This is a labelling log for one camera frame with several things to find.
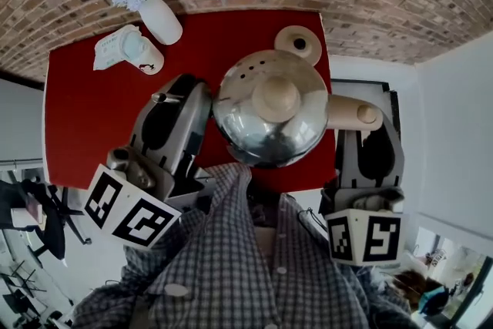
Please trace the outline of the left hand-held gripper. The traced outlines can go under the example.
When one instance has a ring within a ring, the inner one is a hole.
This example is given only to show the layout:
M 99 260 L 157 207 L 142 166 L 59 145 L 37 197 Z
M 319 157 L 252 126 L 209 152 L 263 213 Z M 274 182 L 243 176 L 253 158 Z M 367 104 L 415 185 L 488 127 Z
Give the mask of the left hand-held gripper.
M 156 185 L 141 190 L 124 173 L 99 165 L 84 211 L 103 233 L 127 246 L 149 249 L 184 213 L 209 209 L 213 178 L 195 159 L 211 105 L 209 86 L 190 74 L 177 76 L 151 95 L 125 146 L 144 162 Z

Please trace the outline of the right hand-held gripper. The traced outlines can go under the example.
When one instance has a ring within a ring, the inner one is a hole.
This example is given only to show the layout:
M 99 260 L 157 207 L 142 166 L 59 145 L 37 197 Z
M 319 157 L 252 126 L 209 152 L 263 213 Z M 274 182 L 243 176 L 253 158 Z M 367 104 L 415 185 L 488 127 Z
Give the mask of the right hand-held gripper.
M 330 257 L 339 264 L 375 266 L 398 261 L 404 248 L 405 215 L 351 208 L 361 193 L 399 187 L 404 152 L 392 122 L 363 137 L 360 131 L 341 130 L 336 149 L 337 176 L 321 191 L 319 213 L 328 235 Z

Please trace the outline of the person's right hand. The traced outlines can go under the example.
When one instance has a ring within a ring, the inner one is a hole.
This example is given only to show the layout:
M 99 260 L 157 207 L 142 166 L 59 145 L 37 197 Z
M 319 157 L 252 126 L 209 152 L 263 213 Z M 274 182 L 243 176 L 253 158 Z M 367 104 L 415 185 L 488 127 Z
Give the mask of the person's right hand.
M 351 208 L 374 212 L 398 213 L 398 205 L 404 202 L 404 194 L 399 187 L 387 187 L 377 192 L 361 193 L 356 196 Z

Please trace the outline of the person's left hand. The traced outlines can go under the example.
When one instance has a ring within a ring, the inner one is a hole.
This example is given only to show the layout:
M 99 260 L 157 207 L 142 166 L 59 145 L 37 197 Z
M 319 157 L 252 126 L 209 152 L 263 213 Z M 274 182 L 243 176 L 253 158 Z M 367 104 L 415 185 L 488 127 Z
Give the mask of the person's left hand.
M 156 181 L 143 161 L 131 147 L 118 147 L 108 152 L 106 165 L 111 169 L 124 173 L 128 182 L 141 190 L 151 190 Z

